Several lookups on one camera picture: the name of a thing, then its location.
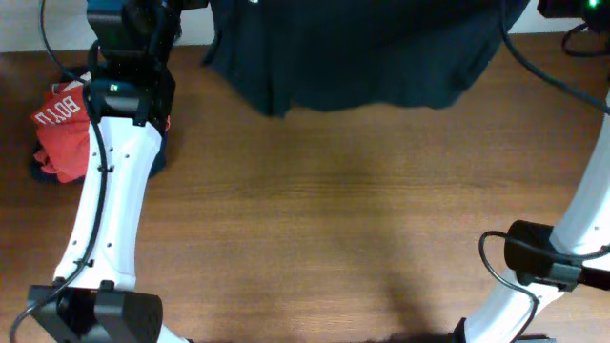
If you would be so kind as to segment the dark green t-shirt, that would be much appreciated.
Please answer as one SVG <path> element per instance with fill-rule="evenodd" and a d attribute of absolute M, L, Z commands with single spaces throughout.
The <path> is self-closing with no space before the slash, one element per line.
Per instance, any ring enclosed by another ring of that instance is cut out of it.
<path fill-rule="evenodd" d="M 214 1 L 206 67 L 256 110 L 444 109 L 487 68 L 523 0 Z"/>

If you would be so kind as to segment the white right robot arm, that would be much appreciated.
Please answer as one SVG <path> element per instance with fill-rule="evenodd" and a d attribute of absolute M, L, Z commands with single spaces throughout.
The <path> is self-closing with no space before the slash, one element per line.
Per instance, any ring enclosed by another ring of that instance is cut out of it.
<path fill-rule="evenodd" d="M 504 241 L 505 273 L 491 268 L 485 255 L 488 237 Z M 473 314 L 463 317 L 447 342 L 522 342 L 524 332 L 548 304 L 584 285 L 609 288 L 609 121 L 577 192 L 556 226 L 514 222 L 508 232 L 485 232 L 480 259 L 496 288 Z"/>

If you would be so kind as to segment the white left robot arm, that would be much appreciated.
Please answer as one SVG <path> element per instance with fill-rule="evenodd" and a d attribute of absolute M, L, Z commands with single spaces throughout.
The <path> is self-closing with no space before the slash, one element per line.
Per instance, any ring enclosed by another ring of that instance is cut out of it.
<path fill-rule="evenodd" d="M 167 63 L 188 0 L 90 1 L 95 33 L 83 83 L 88 167 L 70 242 L 25 316 L 57 342 L 179 343 L 161 299 L 135 288 L 135 244 L 175 83 Z"/>

